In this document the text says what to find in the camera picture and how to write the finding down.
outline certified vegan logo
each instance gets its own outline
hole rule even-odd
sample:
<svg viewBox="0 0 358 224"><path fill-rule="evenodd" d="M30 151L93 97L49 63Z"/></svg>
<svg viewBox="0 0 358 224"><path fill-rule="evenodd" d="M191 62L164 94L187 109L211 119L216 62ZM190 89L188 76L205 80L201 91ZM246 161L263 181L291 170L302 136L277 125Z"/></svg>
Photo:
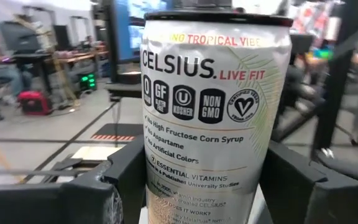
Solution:
<svg viewBox="0 0 358 224"><path fill-rule="evenodd" d="M227 104L227 115L235 122L250 120L259 107L259 95L253 89L243 89L235 93Z"/></svg>

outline can lid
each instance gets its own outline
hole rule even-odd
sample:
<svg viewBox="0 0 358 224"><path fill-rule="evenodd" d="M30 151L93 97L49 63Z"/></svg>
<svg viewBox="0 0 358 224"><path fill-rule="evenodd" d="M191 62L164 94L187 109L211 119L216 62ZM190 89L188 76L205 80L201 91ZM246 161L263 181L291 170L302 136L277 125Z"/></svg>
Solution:
<svg viewBox="0 0 358 224"><path fill-rule="evenodd" d="M146 21L193 21L218 22L233 24L254 24L263 26L291 27L293 20L283 16L260 14L236 14L232 12L214 11L162 11L150 12L144 16Z"/></svg>

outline computer monitor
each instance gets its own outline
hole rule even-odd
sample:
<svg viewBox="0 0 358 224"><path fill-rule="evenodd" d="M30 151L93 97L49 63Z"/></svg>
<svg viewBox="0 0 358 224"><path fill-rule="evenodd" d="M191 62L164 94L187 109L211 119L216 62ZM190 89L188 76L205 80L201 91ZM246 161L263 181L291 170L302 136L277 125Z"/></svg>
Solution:
<svg viewBox="0 0 358 224"><path fill-rule="evenodd" d="M58 50L70 50L71 43L68 37L67 26L54 25L53 30L55 31Z"/></svg>
<svg viewBox="0 0 358 224"><path fill-rule="evenodd" d="M0 23L0 30L7 50L35 52L41 49L35 31L18 22L2 22Z"/></svg>
<svg viewBox="0 0 358 224"><path fill-rule="evenodd" d="M113 22L119 63L139 60L146 12L172 8L172 0L112 0Z"/></svg>

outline aluminum can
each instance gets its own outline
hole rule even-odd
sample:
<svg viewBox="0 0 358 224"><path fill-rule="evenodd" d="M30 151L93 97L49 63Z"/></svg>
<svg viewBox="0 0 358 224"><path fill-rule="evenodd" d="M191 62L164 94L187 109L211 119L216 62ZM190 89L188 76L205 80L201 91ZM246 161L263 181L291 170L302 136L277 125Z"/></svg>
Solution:
<svg viewBox="0 0 358 224"><path fill-rule="evenodd" d="M146 14L149 223L247 223L290 60L292 20Z"/></svg>

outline metal pole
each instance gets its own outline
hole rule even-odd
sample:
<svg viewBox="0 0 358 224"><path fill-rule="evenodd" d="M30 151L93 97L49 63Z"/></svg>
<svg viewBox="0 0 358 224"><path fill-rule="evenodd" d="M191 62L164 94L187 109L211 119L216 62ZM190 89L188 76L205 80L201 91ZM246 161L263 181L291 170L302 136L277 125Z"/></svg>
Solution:
<svg viewBox="0 0 358 224"><path fill-rule="evenodd" d="M358 30L358 0L345 0L344 4L336 46L341 45ZM319 114L311 150L312 158L314 158L315 150L328 149L331 146L353 50L349 50L346 54L329 62L330 77L327 81L325 95L327 106Z"/></svg>

